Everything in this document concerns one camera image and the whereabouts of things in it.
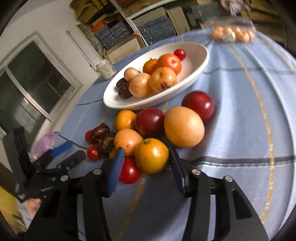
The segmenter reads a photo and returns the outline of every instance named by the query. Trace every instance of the oval white bowl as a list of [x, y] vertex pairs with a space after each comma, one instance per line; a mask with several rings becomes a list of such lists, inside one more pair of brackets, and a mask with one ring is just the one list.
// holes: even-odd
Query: oval white bowl
[[[182, 70], [177, 76], [177, 84], [173, 87], [164, 90], [158, 94], [146, 98], [130, 97], [128, 99], [122, 99], [118, 96], [118, 88], [116, 83], [123, 78], [124, 71], [133, 67], [139, 71], [143, 71], [143, 65], [150, 59], [158, 59], [161, 55], [166, 53], [173, 53], [176, 49], [183, 49], [186, 52], [186, 58], [181, 61]], [[164, 101], [181, 93], [192, 85], [198, 75], [204, 70], [209, 62], [209, 52], [207, 48], [201, 44], [194, 42], [179, 42], [164, 45], [153, 49], [134, 61], [125, 66], [118, 74], [111, 80], [104, 92], [104, 104], [113, 109], [127, 109], [127, 110], [141, 110], [147, 107], [151, 107], [160, 104]]]

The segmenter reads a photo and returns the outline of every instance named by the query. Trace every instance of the white can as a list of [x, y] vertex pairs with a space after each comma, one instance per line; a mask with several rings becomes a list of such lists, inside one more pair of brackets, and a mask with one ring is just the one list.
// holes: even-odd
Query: white can
[[116, 73], [113, 65], [107, 59], [103, 59], [102, 61], [100, 61], [96, 65], [96, 70], [103, 75], [105, 80], [111, 78]]

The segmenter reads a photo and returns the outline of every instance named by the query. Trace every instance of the plastic container of eggs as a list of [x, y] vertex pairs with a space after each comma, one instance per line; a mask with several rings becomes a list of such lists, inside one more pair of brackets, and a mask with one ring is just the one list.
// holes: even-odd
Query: plastic container of eggs
[[255, 40], [256, 28], [247, 18], [212, 18], [205, 22], [205, 27], [213, 29], [216, 41], [254, 43]]

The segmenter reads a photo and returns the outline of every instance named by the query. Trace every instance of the blue tablecloth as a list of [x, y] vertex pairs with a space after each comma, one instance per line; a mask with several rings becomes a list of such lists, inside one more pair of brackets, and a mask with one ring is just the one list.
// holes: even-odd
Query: blue tablecloth
[[[261, 33], [257, 33], [254, 45], [227, 45], [214, 42], [208, 30], [200, 30], [143, 48], [114, 67], [119, 71], [151, 49], [180, 41], [205, 45], [209, 64], [191, 87], [157, 108], [181, 105], [182, 98], [192, 90], [205, 91], [213, 98], [215, 115], [205, 126], [204, 139], [198, 146], [178, 152], [188, 160], [197, 159], [196, 166], [208, 176], [233, 176], [272, 238], [296, 203], [296, 61]], [[114, 130], [118, 111], [108, 109], [102, 101], [109, 82], [97, 81], [83, 95], [62, 128], [57, 145], [69, 139], [75, 148], [85, 150], [87, 130], [102, 122]], [[165, 138], [162, 140], [171, 146]], [[101, 163], [87, 159], [71, 170], [70, 176], [83, 176]], [[122, 241], [181, 240], [189, 205], [190, 199], [178, 192], [171, 170], [143, 175], [133, 185], [119, 183], [114, 195], [104, 200], [112, 239]], [[82, 209], [78, 208], [78, 213], [82, 238]], [[209, 240], [213, 238], [214, 220], [212, 210]]]

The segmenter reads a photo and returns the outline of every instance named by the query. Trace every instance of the metal rivet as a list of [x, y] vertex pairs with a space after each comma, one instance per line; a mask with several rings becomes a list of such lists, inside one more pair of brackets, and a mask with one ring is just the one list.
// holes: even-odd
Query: metal rivet
[[227, 181], [227, 182], [232, 182], [233, 181], [233, 178], [231, 177], [231, 176], [225, 176], [225, 181]]
[[63, 176], [61, 176], [61, 181], [62, 182], [65, 182], [65, 181], [67, 181], [69, 179], [69, 177], [67, 176], [67, 175], [63, 175]]
[[193, 170], [192, 170], [192, 173], [193, 173], [194, 175], [200, 175], [200, 174], [201, 174], [201, 171], [200, 171], [199, 169], [193, 169]]
[[101, 173], [102, 173], [102, 170], [99, 168], [93, 170], [93, 174], [95, 174], [95, 175], [100, 175]]

